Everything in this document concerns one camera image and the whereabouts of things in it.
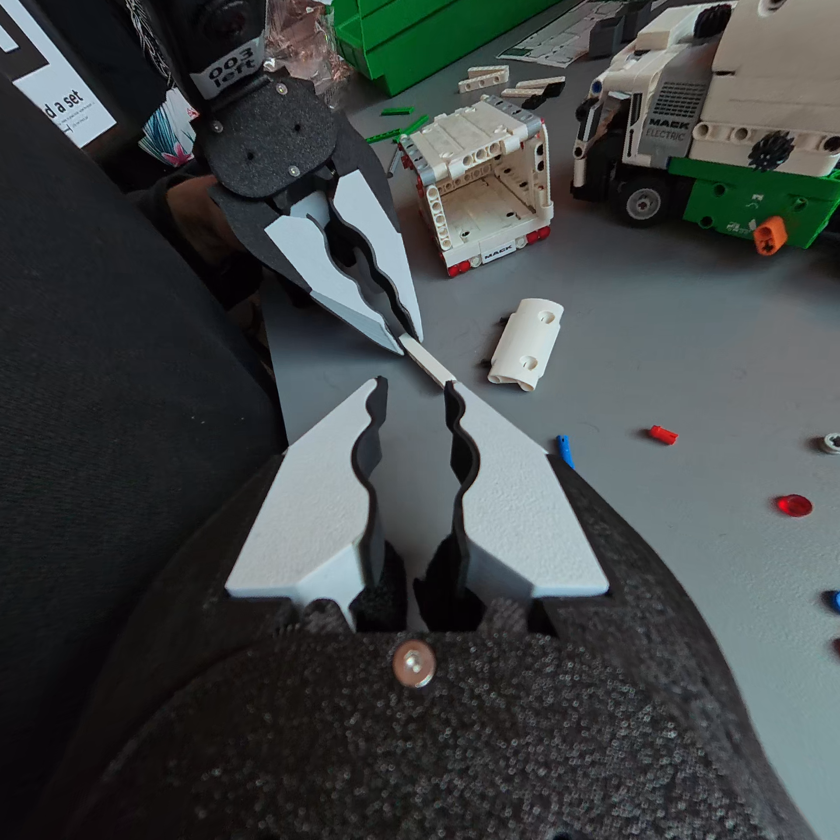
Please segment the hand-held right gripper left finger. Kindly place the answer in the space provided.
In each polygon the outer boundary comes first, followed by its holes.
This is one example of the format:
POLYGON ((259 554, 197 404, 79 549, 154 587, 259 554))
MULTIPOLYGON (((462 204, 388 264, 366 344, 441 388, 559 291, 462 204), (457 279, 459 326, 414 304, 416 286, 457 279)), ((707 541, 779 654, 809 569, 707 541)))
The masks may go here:
POLYGON ((284 454, 226 584, 237 598, 335 602, 352 629, 352 604, 377 585, 385 559, 371 474, 388 384, 370 379, 284 454))

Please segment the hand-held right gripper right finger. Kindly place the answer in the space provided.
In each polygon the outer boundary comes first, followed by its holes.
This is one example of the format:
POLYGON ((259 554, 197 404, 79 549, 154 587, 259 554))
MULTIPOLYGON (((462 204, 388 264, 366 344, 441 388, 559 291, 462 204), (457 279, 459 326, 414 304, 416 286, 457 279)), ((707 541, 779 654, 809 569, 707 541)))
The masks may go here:
POLYGON ((457 588, 481 601, 586 597, 609 582, 561 486, 559 463, 457 381, 445 385, 457 588))

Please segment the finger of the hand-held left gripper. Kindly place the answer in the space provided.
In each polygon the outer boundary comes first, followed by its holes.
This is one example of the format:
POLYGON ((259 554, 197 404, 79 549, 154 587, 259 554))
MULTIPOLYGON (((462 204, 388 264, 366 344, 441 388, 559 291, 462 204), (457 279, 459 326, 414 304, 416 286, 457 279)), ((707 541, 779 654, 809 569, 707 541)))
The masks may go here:
POLYGON ((364 253, 373 281, 384 291, 405 332, 423 340, 423 324, 401 233, 362 172, 339 177, 329 200, 339 231, 364 253))
POLYGON ((356 281, 336 267, 323 231, 313 219, 280 217, 266 232, 317 303, 382 348, 404 354, 382 314, 364 299, 356 281))

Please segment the white lego box assembly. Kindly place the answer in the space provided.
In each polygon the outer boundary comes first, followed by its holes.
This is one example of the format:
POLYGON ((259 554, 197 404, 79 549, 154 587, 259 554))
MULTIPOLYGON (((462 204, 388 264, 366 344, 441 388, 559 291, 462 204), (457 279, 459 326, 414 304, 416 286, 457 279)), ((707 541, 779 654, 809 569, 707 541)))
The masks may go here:
POLYGON ((550 142, 535 112, 484 94, 398 141, 454 278, 550 236, 550 142))

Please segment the lego instruction sheet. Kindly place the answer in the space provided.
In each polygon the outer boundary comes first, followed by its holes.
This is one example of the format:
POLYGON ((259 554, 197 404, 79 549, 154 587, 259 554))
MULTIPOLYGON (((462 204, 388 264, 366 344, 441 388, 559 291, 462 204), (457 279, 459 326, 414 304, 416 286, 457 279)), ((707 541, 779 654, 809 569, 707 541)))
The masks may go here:
POLYGON ((516 45, 502 50, 497 58, 567 68, 588 54, 595 24, 615 16, 622 5, 623 2, 577 3, 516 45))

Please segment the dark grey lego piece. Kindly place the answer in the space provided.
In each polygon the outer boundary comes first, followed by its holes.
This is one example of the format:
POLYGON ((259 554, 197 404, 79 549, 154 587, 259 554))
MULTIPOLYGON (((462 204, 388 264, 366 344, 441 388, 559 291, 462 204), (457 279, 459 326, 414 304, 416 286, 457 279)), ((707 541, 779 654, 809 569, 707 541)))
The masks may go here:
POLYGON ((636 37, 637 31, 637 16, 634 15, 605 17, 597 21, 589 33, 587 59, 613 57, 623 44, 636 37))

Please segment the white and green lego truck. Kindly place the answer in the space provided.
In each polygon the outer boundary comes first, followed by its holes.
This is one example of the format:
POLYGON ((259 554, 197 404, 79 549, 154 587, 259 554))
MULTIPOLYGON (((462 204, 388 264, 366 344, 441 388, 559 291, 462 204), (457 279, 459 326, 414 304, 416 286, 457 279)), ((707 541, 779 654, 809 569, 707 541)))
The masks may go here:
POLYGON ((570 192, 628 226, 683 219, 762 256, 838 234, 838 2, 669 7, 575 116, 570 192))

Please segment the person's left hand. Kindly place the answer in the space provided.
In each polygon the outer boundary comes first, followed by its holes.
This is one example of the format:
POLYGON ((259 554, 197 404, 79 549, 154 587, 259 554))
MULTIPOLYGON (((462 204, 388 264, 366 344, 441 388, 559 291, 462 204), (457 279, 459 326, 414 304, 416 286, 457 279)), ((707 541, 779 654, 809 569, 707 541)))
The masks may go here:
POLYGON ((213 200, 216 184, 211 174, 189 177, 167 188, 164 203, 174 225, 175 248, 229 311, 257 291, 262 268, 213 200))

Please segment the clear plastic bag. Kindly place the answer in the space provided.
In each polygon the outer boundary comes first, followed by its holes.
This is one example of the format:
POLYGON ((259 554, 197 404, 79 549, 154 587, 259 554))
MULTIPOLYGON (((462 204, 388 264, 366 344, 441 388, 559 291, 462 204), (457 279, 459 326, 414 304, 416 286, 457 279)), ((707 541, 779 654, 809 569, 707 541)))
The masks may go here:
POLYGON ((268 1, 264 68, 310 81, 316 95, 335 111, 342 106, 353 69, 339 53, 333 22, 332 1, 268 1))

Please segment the black printed shirt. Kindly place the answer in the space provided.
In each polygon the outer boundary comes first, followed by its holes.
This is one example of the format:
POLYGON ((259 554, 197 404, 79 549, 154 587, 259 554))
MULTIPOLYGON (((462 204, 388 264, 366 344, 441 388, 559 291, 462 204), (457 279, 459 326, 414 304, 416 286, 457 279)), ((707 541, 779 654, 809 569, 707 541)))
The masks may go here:
POLYGON ((97 73, 140 149, 168 171, 193 161, 197 111, 166 65, 138 1, 91 4, 97 73))

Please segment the green plastic bin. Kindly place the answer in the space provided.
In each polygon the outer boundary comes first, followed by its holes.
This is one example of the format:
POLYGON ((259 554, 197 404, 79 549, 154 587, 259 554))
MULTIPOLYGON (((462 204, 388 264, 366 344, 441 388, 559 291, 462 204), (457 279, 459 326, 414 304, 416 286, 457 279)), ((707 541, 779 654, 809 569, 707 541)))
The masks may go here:
POLYGON ((394 95, 506 34, 553 1, 335 1, 341 57, 394 95))

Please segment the black box with white label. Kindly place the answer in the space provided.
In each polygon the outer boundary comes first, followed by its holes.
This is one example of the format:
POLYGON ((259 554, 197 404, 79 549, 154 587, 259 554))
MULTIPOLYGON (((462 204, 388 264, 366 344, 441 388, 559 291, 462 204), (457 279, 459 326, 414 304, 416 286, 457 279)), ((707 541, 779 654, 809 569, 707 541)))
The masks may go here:
POLYGON ((36 2, 1 2, 1 71, 76 147, 119 127, 92 75, 36 2))

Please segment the person's dark trousers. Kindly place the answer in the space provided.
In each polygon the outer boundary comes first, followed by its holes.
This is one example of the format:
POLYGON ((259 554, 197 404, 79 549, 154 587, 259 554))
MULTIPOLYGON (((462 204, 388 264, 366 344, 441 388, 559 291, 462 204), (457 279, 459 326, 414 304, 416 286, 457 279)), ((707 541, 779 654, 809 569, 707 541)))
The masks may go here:
POLYGON ((281 447, 277 394, 158 229, 2 80, 1 816, 16 838, 138 601, 281 447))

